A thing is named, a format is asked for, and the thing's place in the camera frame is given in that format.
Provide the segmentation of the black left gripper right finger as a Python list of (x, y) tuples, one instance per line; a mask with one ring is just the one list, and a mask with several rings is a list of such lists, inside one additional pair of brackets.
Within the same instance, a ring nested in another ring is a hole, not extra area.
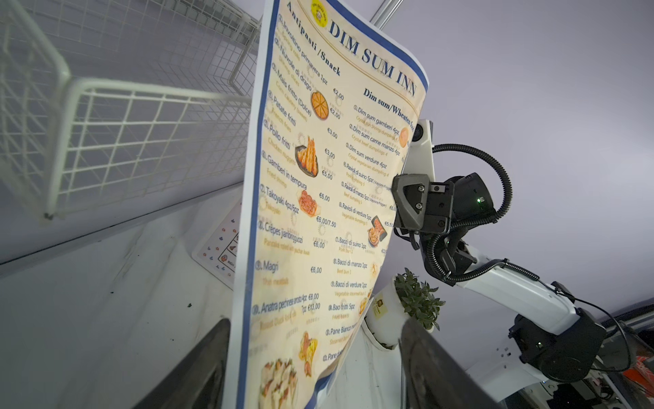
[(500, 407), (412, 318), (402, 327), (400, 354), (408, 408)]

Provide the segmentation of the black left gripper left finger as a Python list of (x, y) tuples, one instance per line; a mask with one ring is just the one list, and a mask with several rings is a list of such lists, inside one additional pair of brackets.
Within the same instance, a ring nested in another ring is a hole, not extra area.
[(220, 320), (137, 408), (220, 408), (230, 320)]

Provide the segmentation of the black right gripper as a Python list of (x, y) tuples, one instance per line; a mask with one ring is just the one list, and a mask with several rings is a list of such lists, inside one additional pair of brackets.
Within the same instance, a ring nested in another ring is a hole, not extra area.
[(424, 174), (402, 174), (393, 179), (395, 228), (446, 234), (451, 229), (454, 183), (431, 183)]

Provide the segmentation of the large dim sum menu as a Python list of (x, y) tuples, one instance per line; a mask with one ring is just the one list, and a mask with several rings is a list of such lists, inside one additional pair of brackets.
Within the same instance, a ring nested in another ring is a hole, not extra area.
[(428, 90), (345, 3), (266, 3), (223, 407), (315, 406), (364, 319)]

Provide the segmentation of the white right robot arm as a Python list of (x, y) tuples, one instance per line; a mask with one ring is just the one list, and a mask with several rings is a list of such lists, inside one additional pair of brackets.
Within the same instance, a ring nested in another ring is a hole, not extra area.
[[(487, 163), (502, 184), (496, 208), (476, 173), (438, 182), (434, 154), (465, 153)], [(582, 302), (558, 282), (544, 283), (537, 274), (507, 258), (490, 259), (465, 244), (473, 228), (498, 222), (510, 208), (509, 174), (491, 155), (462, 144), (412, 142), (402, 172), (391, 187), (399, 237), (421, 252), (426, 272), (449, 286), (474, 291), (516, 313), (509, 328), (513, 345), (472, 366), (466, 375), (499, 402), (540, 381), (577, 383), (597, 365), (606, 329), (579, 308)]]

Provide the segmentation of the potted green plant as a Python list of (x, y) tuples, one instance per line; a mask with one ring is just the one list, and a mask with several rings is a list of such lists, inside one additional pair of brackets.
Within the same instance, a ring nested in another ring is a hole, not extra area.
[(378, 349), (392, 350), (400, 343), (402, 328), (413, 319), (428, 333), (439, 330), (438, 318), (446, 302), (437, 297), (439, 290), (405, 269), (371, 298), (364, 318), (367, 337)]

